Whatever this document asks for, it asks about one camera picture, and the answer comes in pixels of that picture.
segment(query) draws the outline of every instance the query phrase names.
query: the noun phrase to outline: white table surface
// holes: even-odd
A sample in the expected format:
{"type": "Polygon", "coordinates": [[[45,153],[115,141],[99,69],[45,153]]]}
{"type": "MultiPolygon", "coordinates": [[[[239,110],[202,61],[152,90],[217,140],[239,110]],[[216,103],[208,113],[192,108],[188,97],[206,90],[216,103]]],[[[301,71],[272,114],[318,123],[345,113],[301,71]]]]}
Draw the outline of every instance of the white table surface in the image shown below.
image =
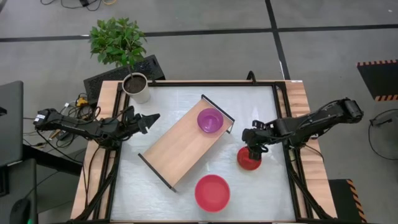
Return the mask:
{"type": "Polygon", "coordinates": [[[111,213],[112,220],[130,221],[289,221],[294,220],[289,181],[281,144],[269,146],[254,171],[240,168],[236,154],[244,146],[242,131],[252,120],[277,118],[269,86],[150,87],[151,99],[130,101],[136,113],[160,113],[148,134],[135,134],[123,143],[111,213]],[[138,157],[151,147],[193,105],[206,95],[235,119],[171,191],[138,157]],[[195,185],[204,175],[222,176],[231,191],[227,207],[207,213],[196,203],[195,185]]]}

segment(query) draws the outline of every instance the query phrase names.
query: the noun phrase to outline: potted plant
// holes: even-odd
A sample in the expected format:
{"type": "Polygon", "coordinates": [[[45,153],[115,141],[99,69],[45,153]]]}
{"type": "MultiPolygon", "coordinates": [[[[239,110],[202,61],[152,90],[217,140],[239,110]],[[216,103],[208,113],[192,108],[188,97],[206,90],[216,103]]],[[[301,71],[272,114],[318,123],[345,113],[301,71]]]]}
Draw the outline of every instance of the potted plant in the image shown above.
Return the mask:
{"type": "Polygon", "coordinates": [[[129,75],[123,80],[123,90],[137,103],[149,100],[148,81],[141,73],[132,73],[136,62],[144,59],[146,50],[141,40],[146,41],[144,33],[139,30],[137,21],[129,22],[129,18],[108,21],[97,21],[97,27],[90,31],[91,56],[98,54],[98,62],[105,65],[115,63],[117,67],[126,66],[129,75]]]}

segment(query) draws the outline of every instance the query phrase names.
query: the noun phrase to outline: black mat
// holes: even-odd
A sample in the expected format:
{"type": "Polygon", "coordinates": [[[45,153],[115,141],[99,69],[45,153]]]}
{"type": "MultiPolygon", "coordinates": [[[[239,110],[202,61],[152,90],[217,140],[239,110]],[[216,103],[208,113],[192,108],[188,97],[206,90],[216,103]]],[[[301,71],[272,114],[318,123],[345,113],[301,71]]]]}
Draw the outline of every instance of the black mat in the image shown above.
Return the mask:
{"type": "Polygon", "coordinates": [[[329,180],[329,186],[339,220],[367,223],[352,180],[329,180]]]}
{"type": "MultiPolygon", "coordinates": [[[[142,62],[136,63],[132,72],[142,73],[148,80],[166,79],[155,55],[148,56],[142,62]]],[[[98,101],[103,81],[123,80],[128,74],[127,67],[119,67],[84,80],[89,104],[92,105],[98,101]]]]}
{"type": "Polygon", "coordinates": [[[397,60],[359,62],[357,68],[374,100],[398,100],[397,60]]]}

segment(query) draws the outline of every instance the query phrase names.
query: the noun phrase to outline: white pot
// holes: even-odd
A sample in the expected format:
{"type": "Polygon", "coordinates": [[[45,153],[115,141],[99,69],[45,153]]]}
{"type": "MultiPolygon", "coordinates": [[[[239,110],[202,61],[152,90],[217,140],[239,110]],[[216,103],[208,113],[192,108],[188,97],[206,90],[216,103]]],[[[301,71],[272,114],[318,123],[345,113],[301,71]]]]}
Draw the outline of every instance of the white pot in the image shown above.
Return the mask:
{"type": "Polygon", "coordinates": [[[123,91],[137,103],[145,103],[150,99],[150,93],[149,93],[149,88],[148,88],[148,79],[147,79],[147,77],[145,77],[145,75],[143,75],[141,73],[134,72],[134,73],[126,76],[122,82],[122,88],[123,88],[123,91]],[[141,76],[142,78],[145,78],[145,81],[146,81],[146,85],[145,85],[144,89],[142,89],[138,93],[129,93],[128,91],[126,91],[124,89],[124,83],[126,82],[126,80],[133,76],[141,76]]]}

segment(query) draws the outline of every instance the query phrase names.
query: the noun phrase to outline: computer mouse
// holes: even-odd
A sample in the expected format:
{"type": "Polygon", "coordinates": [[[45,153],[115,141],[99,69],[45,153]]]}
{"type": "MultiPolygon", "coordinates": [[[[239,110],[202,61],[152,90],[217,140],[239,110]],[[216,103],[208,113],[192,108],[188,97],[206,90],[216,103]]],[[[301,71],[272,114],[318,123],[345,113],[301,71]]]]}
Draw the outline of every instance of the computer mouse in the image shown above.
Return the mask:
{"type": "Polygon", "coordinates": [[[26,224],[29,220],[30,200],[19,199],[11,209],[10,224],[26,224]]]}

